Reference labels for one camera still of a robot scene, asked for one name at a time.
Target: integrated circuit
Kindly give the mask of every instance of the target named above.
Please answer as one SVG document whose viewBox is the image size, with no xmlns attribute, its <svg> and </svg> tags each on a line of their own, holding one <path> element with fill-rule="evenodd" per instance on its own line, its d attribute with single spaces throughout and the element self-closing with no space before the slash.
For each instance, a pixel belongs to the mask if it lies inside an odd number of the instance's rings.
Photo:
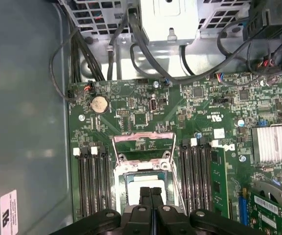
<svg viewBox="0 0 282 235">
<path fill-rule="evenodd" d="M 136 80 L 138 84 L 148 84 L 149 80 L 147 78 L 139 78 Z"/>
<path fill-rule="evenodd" d="M 280 103 L 280 100 L 279 99 L 275 99 L 274 102 L 275 102 L 275 105 L 276 105 L 276 109 L 278 111 L 281 111 L 282 110 L 282 104 Z"/>
<path fill-rule="evenodd" d="M 160 105 L 166 105 L 167 104 L 167 99 L 166 98 L 160 98 L 159 99 L 159 104 Z"/>
<path fill-rule="evenodd" d="M 218 156 L 218 153 L 211 152 L 211 161 L 214 162 L 214 163 L 220 162 L 220 157 Z"/>
<path fill-rule="evenodd" d="M 118 110 L 117 115 L 119 115 L 119 116 L 130 115 L 130 110 Z"/>
<path fill-rule="evenodd" d="M 122 132 L 130 132 L 131 131 L 130 117 L 122 117 L 121 118 L 121 128 L 122 128 Z"/>
<path fill-rule="evenodd" d="M 215 190 L 215 192 L 217 192 L 217 193 L 220 193 L 220 192 L 221 192 L 220 183 L 214 181 L 214 190 Z"/>
<path fill-rule="evenodd" d="M 249 100 L 249 91 L 248 90 L 242 90 L 239 92 L 239 99 L 241 101 Z"/>
<path fill-rule="evenodd" d="M 239 134 L 245 134 L 246 133 L 246 127 L 239 127 L 238 132 L 239 132 Z"/>
<path fill-rule="evenodd" d="M 180 114 L 180 115 L 178 116 L 178 119 L 179 119 L 179 121 L 185 121 L 185 115 Z"/>
<path fill-rule="evenodd" d="M 134 125 L 146 125 L 146 115 L 134 114 Z"/>
<path fill-rule="evenodd" d="M 179 122 L 179 128 L 185 128 L 185 122 L 183 121 Z"/>
<path fill-rule="evenodd" d="M 203 88 L 202 87 L 194 87 L 193 88 L 193 97 L 203 97 Z"/>
</svg>

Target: motherboard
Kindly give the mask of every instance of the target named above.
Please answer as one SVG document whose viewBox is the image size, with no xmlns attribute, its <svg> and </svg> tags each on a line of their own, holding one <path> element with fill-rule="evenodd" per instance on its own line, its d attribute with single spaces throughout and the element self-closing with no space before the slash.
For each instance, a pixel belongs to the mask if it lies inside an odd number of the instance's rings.
<svg viewBox="0 0 282 235">
<path fill-rule="evenodd" d="M 282 187 L 282 75 L 250 87 L 215 77 L 69 85 L 70 97 L 84 91 L 68 106 L 75 221 L 138 204 L 145 185 L 162 188 L 164 204 L 186 214 L 203 208 L 266 234 L 282 229 L 280 201 L 256 186 Z"/>
</svg>

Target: green circuit board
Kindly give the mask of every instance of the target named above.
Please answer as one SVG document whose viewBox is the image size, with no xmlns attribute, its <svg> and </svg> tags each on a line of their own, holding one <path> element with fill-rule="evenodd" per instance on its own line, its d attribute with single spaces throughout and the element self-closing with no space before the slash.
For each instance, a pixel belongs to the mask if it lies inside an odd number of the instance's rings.
<svg viewBox="0 0 282 235">
<path fill-rule="evenodd" d="M 280 205 L 261 198 L 258 193 L 251 192 L 249 207 L 251 208 L 250 217 L 256 220 L 252 221 L 255 229 L 261 229 L 266 234 L 282 234 L 282 207 Z"/>
<path fill-rule="evenodd" d="M 224 79 L 245 83 L 253 77 L 249 73 L 232 73 L 225 74 Z M 220 162 L 214 160 L 213 155 L 210 162 L 213 210 L 236 221 L 240 221 L 238 197 L 242 188 L 250 186 L 253 180 L 276 180 L 282 185 L 282 163 L 256 163 L 251 135 L 252 127 L 282 123 L 282 76 L 273 79 L 270 86 L 268 82 L 259 82 L 246 88 L 227 87 L 209 77 L 191 85 L 167 86 L 160 83 L 158 88 L 153 86 L 153 82 L 151 79 L 96 82 L 93 89 L 76 103 L 69 103 L 75 221 L 104 207 L 115 209 L 118 203 L 116 190 L 121 192 L 121 205 L 127 203 L 124 186 L 114 186 L 114 136 L 141 132 L 175 133 L 174 161 L 180 186 L 183 180 L 183 141 L 197 134 L 201 134 L 207 143 L 217 140 L 217 144 L 224 148 L 212 148 L 209 152 L 209 155 L 218 152 L 220 156 Z M 70 84 L 70 95 L 82 91 L 86 85 Z M 104 112 L 93 110 L 101 108 L 92 106 L 97 96 L 107 101 L 108 107 Z M 239 120 L 244 121 L 244 127 L 238 126 Z M 74 156 L 74 149 L 92 146 L 102 152 L 102 157 L 85 159 L 80 164 L 78 156 Z M 171 147 L 170 141 L 162 140 L 130 141 L 117 145 L 118 151 L 136 159 L 161 156 Z M 244 161 L 240 161 L 241 156 L 245 157 Z M 83 170 L 88 165 L 92 171 Z M 174 190 L 168 191 L 170 203 L 175 200 Z"/>
</svg>

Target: colored wires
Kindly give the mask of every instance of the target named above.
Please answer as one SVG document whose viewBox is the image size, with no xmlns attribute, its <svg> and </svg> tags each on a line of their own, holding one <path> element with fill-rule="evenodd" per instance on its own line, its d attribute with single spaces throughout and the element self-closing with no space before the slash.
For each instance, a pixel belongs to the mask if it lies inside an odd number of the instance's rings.
<svg viewBox="0 0 282 235">
<path fill-rule="evenodd" d="M 216 73 L 216 76 L 217 76 L 218 82 L 222 82 L 224 73 L 222 73 L 222 72 Z"/>
<path fill-rule="evenodd" d="M 261 62 L 257 65 L 257 68 L 267 67 L 268 65 L 270 65 L 271 67 L 274 66 L 274 62 L 273 62 L 272 59 L 270 60 L 270 62 L 269 62 L 269 60 L 261 61 Z"/>
<path fill-rule="evenodd" d="M 134 38 L 140 47 L 141 51 L 143 52 L 145 58 L 148 60 L 149 64 L 159 73 L 161 74 L 161 78 L 158 78 L 159 80 L 166 82 L 168 79 L 173 84 L 192 84 L 193 82 L 199 81 L 211 74 L 216 73 L 218 70 L 225 67 L 229 62 L 231 62 L 243 49 L 245 49 L 255 38 L 255 36 L 247 41 L 245 41 L 239 48 L 237 48 L 231 55 L 229 55 L 224 61 L 213 67 L 212 69 L 199 74 L 199 75 L 190 75 L 190 76 L 183 76 L 183 77 L 172 77 L 166 70 L 164 70 L 160 64 L 155 60 L 155 58 L 152 56 L 151 52 L 147 48 L 140 27 L 139 23 L 137 21 L 137 18 L 134 14 L 129 14 L 129 24 L 130 27 L 133 30 Z M 230 25 L 227 24 L 222 31 L 225 31 L 227 28 L 229 28 Z"/>
<path fill-rule="evenodd" d="M 78 28 L 74 28 L 73 31 L 69 34 L 68 38 L 65 39 L 59 46 L 58 48 L 54 51 L 54 53 L 50 56 L 49 59 L 49 74 L 50 74 L 50 78 L 51 81 L 57 91 L 57 93 L 61 96 L 61 98 L 63 98 L 65 101 L 69 101 L 69 102 L 75 102 L 77 101 L 82 94 L 78 94 L 75 98 L 69 98 L 67 96 L 64 95 L 64 93 L 61 91 L 61 89 L 58 87 L 56 78 L 55 78 L 55 74 L 54 74 L 54 69 L 53 69 L 53 62 L 54 62 L 54 58 L 57 55 L 57 53 L 65 46 L 69 43 L 69 41 L 71 40 L 71 38 L 79 31 Z"/>
<path fill-rule="evenodd" d="M 72 19 L 70 18 L 67 10 L 65 8 L 62 8 L 62 9 L 63 9 L 65 15 L 67 16 L 70 27 L 75 28 L 75 24 L 72 21 Z M 84 38 L 83 38 L 83 36 L 82 36 L 82 34 L 79 30 L 76 31 L 74 38 L 75 38 L 75 42 L 76 42 L 78 48 L 80 49 L 80 51 L 82 52 L 82 54 L 85 58 L 85 61 L 87 62 L 87 67 L 92 72 L 94 79 L 96 81 L 105 81 L 102 70 L 99 67 L 99 64 L 98 64 L 96 58 L 94 57 L 90 48 L 87 46 L 87 43 L 85 42 L 85 40 L 84 40 Z"/>
<path fill-rule="evenodd" d="M 91 86 L 86 86 L 86 87 L 84 87 L 84 90 L 87 92 L 87 91 L 90 91 L 91 90 Z"/>
<path fill-rule="evenodd" d="M 102 17 L 103 17 L 102 14 L 98 14 L 98 15 L 95 17 L 95 19 L 98 20 L 98 19 L 101 19 Z"/>
</svg>

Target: heatsink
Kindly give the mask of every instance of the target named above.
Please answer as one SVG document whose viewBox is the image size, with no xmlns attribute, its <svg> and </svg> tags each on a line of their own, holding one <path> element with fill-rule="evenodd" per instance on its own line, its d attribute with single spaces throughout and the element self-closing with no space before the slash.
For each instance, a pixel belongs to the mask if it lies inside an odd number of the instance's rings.
<svg viewBox="0 0 282 235">
<path fill-rule="evenodd" d="M 282 126 L 253 128 L 252 138 L 256 163 L 282 162 Z"/>
</svg>

